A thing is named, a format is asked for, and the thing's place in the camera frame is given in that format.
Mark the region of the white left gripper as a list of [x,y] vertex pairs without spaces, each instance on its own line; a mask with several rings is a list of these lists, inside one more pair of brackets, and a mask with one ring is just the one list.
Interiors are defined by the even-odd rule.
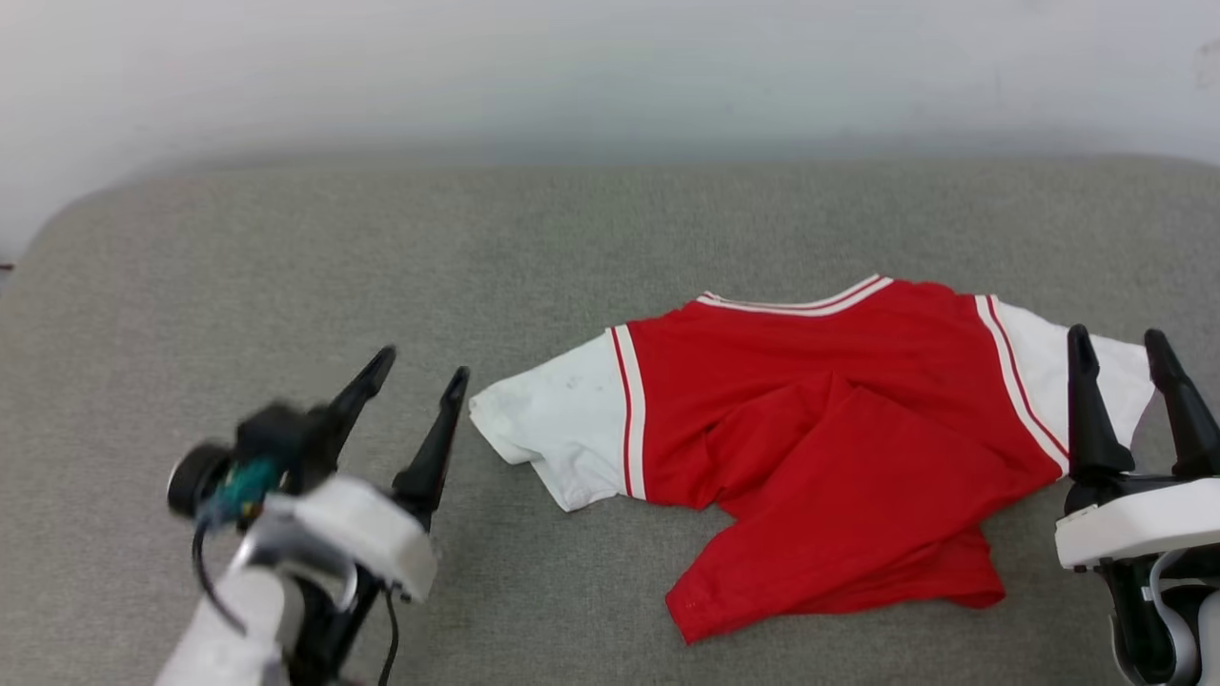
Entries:
[[[394,361],[396,345],[379,348],[336,398],[306,413],[306,468],[338,469],[357,417],[382,391]],[[257,561],[340,580],[343,592],[336,603],[355,602],[360,572],[410,601],[425,602],[438,574],[427,531],[440,505],[470,376],[467,366],[453,374],[416,457],[392,481],[395,503],[346,474],[326,478],[307,494],[270,494],[257,518]]]

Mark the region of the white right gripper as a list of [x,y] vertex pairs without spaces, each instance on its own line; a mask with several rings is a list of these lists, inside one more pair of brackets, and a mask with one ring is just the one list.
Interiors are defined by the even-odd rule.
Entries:
[[1089,331],[1068,330],[1068,483],[1054,544],[1064,569],[1103,560],[1161,555],[1219,542],[1219,426],[1168,334],[1147,330],[1150,381],[1163,395],[1172,433],[1171,474],[1128,474],[1098,383],[1100,360]]

